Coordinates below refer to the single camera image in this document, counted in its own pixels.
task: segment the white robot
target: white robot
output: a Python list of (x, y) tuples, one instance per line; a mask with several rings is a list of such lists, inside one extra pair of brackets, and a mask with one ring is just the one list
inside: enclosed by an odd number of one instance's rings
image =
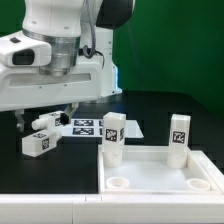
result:
[(22, 120), (27, 108), (77, 107), (116, 93), (113, 29), (131, 17), (135, 0), (25, 4), (23, 30), (0, 38), (0, 111), (16, 110)]

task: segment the green backdrop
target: green backdrop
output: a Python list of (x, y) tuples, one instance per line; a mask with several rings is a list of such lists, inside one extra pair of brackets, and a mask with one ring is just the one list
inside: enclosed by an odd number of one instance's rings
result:
[[(24, 13), (24, 0), (1, 0), (0, 35)], [(224, 0), (136, 0), (113, 55), (121, 88), (186, 93), (224, 118)]]

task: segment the white tray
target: white tray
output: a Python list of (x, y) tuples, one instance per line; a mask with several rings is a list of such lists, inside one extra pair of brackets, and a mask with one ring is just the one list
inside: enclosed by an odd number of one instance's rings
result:
[[(125, 146), (122, 164), (118, 168), (108, 168), (103, 164), (103, 152), (99, 146), (99, 182), (100, 193), (122, 194), (222, 194), (219, 184), (214, 181), (200, 158), (202, 152), (188, 151), (187, 167), (172, 169), (166, 164), (168, 147)], [(106, 180), (111, 177), (128, 179), (128, 189), (108, 189)], [(188, 190), (187, 180), (203, 179), (210, 183), (210, 191)]]

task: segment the black tabletop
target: black tabletop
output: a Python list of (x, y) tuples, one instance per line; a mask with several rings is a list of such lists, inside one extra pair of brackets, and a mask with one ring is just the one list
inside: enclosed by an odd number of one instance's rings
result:
[[(37, 158), (21, 153), (21, 139), (33, 131), (31, 122), (40, 114), (61, 107), (27, 110), (26, 130), (19, 133), (13, 112), (0, 113), (0, 193), (94, 194), (98, 192), (97, 149), (99, 138), (62, 138), (56, 149)], [(75, 118), (102, 119), (108, 112), (125, 113), (137, 120), (143, 140), (126, 144), (168, 145), (172, 114), (192, 117), (189, 147), (202, 150), (224, 171), (224, 122), (190, 96), (179, 93), (125, 91), (122, 95), (81, 103)]]

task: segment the metal part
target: metal part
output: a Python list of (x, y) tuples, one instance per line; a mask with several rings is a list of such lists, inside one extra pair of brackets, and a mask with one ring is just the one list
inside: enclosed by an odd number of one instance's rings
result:
[(63, 76), (76, 65), (79, 52), (80, 37), (51, 37), (23, 30), (24, 35), (47, 42), (52, 47), (50, 64), (40, 67), (41, 75)]
[(76, 112), (78, 108), (79, 103), (68, 104), (67, 107), (65, 108), (64, 113), (69, 117), (69, 123), (71, 122), (73, 114)]
[(24, 114), (24, 110), (16, 110), (15, 111), (15, 116), (17, 118), (16, 127), (17, 127), (18, 131), (20, 131), (20, 132), (24, 132), (24, 124), (25, 124), (22, 114)]

